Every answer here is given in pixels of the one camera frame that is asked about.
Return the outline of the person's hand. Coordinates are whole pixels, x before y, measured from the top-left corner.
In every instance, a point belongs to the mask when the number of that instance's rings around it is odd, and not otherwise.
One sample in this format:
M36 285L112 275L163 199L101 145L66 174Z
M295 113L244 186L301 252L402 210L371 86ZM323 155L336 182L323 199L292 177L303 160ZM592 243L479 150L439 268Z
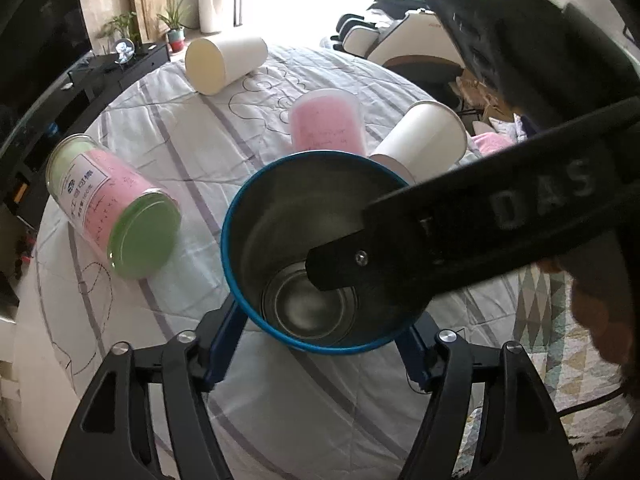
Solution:
M588 330L605 362L618 365L628 382L638 382L634 300L615 235L606 233L564 255L540 260L537 268L572 278L574 320Z

